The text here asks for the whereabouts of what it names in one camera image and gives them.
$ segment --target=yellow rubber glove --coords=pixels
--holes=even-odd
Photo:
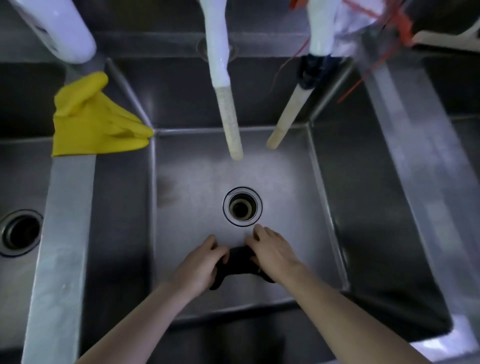
[[[124,152],[148,145],[153,130],[102,92],[107,83],[104,72],[95,72],[56,94],[53,157]]]

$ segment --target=sink basin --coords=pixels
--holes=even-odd
[[[0,64],[0,362],[19,364],[47,198],[61,67]]]
[[[202,60],[119,62],[156,127],[156,153],[152,158],[146,148],[97,157],[81,352],[208,234],[230,247],[242,244],[252,226],[229,218],[227,195],[236,188],[258,195],[258,222],[285,236],[319,277],[406,340],[451,330],[450,314],[364,88],[340,107],[329,105],[313,127],[302,122],[301,114],[279,149],[266,149],[295,86],[288,76],[296,67],[291,62],[287,67],[292,69],[280,74],[270,93],[270,81],[283,62],[242,58],[229,67],[245,152],[240,162],[228,155]],[[179,63],[184,73],[168,71]],[[353,75],[345,88],[356,79]],[[195,88],[186,87],[190,83]],[[109,87],[107,94],[133,111],[115,85]],[[154,191],[149,190],[150,170],[156,171]],[[155,195],[151,209],[149,199]],[[217,291],[207,291],[187,306],[151,362],[332,359],[286,291],[243,275],[227,277]]]

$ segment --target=wet sink bottom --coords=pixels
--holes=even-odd
[[[236,226],[224,214],[226,195],[254,190],[263,210],[258,223],[280,232],[301,261],[337,289],[346,274],[325,214],[320,171],[307,128],[292,129],[276,151],[265,146],[271,130],[241,132],[244,160],[226,153],[221,129],[168,133],[157,141],[157,222],[155,262],[158,280],[215,234],[220,244],[243,244],[253,226]],[[278,284],[253,275],[229,276],[216,291],[194,300],[178,320],[211,313],[290,302]]]

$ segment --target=drain strainer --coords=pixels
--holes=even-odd
[[[19,256],[40,242],[43,219],[32,210],[18,210],[0,221],[0,255]]]
[[[260,196],[247,187],[231,190],[223,200],[223,213],[233,225],[250,226],[258,221],[262,214]]]

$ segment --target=drain ring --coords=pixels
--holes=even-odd
[[[231,190],[223,200],[223,213],[233,225],[245,227],[253,225],[262,214],[260,196],[248,187]]]
[[[0,255],[24,255],[40,242],[43,218],[33,210],[18,210],[0,221]]]

